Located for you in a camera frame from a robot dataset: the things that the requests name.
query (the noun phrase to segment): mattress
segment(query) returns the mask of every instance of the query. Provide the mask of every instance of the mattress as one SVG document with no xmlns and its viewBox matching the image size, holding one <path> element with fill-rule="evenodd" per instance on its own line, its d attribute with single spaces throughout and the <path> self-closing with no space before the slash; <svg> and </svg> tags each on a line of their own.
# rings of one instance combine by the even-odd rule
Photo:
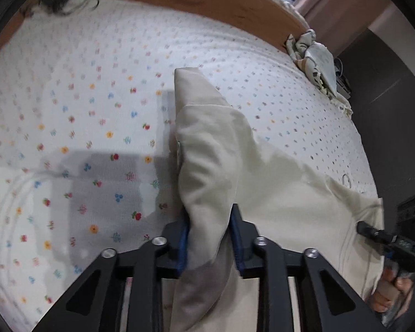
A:
<svg viewBox="0 0 415 332">
<path fill-rule="evenodd" d="M 186 66 L 255 134 L 376 196 L 352 121 L 261 39 L 125 0 L 36 13 L 0 51 L 0 313 L 15 332 L 102 249 L 138 248 L 179 212 L 173 72 Z"/>
</svg>

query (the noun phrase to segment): metal screw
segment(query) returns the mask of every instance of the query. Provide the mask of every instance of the metal screw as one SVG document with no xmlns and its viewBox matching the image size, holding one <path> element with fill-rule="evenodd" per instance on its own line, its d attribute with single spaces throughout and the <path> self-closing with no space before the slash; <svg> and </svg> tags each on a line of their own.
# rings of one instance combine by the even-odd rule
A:
<svg viewBox="0 0 415 332">
<path fill-rule="evenodd" d="M 163 246 L 166 245 L 168 243 L 168 240 L 166 239 L 166 237 L 155 237 L 152 239 L 152 244 L 155 246 Z"/>
<path fill-rule="evenodd" d="M 112 258 L 117 254 L 116 250 L 114 250 L 113 248 L 107 248 L 105 250 L 103 250 L 103 252 L 101 253 L 101 256 L 103 258 Z"/>
<path fill-rule="evenodd" d="M 315 248 L 307 248 L 304 250 L 304 254 L 309 258 L 317 258 L 320 253 Z"/>
<path fill-rule="evenodd" d="M 257 237 L 255 240 L 253 240 L 253 243 L 257 246 L 266 246 L 266 238 L 265 237 Z"/>
</svg>

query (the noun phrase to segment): floral print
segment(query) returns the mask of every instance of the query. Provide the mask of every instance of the floral print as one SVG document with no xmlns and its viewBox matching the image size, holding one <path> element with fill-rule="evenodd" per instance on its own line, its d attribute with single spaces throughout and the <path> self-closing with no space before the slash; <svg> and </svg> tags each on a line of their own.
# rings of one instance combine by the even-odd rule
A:
<svg viewBox="0 0 415 332">
<path fill-rule="evenodd" d="M 102 249 L 138 248 L 180 210 L 168 167 L 185 66 L 255 135 L 375 193 L 352 122 L 254 36 L 121 0 L 26 19 L 0 51 L 0 313 L 14 331 L 30 331 Z"/>
</svg>

